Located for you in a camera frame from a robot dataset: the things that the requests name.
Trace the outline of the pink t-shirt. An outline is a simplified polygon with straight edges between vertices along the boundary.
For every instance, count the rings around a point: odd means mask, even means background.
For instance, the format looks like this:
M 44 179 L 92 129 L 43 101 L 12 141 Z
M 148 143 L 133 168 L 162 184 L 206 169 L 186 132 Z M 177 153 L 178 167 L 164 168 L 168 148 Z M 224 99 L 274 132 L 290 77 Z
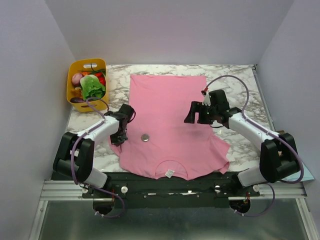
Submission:
M 127 141 L 111 146 L 119 165 L 130 173 L 159 179 L 192 180 L 229 168 L 229 144 L 204 124 L 184 123 L 191 102 L 202 102 L 204 76 L 131 75 L 129 105 L 134 120 Z M 141 135 L 148 134 L 143 142 Z

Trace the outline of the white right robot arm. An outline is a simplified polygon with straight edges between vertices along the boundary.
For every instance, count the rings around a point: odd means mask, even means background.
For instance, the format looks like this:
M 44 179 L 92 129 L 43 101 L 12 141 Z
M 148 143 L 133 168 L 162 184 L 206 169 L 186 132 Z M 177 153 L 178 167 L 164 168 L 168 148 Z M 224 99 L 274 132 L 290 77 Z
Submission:
M 230 191 L 234 195 L 243 195 L 252 185 L 283 182 L 292 174 L 304 174 L 292 135 L 267 129 L 245 116 L 244 111 L 238 107 L 230 107 L 226 94 L 221 89 L 209 93 L 203 90 L 202 93 L 204 100 L 191 102 L 185 123 L 211 125 L 218 122 L 241 134 L 260 150 L 258 166 L 238 172 L 232 177 Z

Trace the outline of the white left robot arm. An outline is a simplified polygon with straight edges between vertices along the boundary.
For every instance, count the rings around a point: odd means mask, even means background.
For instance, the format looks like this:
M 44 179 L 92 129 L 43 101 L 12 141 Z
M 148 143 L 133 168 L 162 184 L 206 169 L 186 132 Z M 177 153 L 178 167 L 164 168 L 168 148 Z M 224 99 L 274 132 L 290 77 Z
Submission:
M 131 106 L 122 104 L 118 111 L 104 113 L 91 127 L 78 133 L 66 132 L 61 138 L 53 170 L 71 177 L 76 183 L 91 185 L 99 197 L 107 197 L 112 178 L 93 167 L 95 148 L 106 139 L 116 147 L 127 141 L 127 124 L 135 114 Z

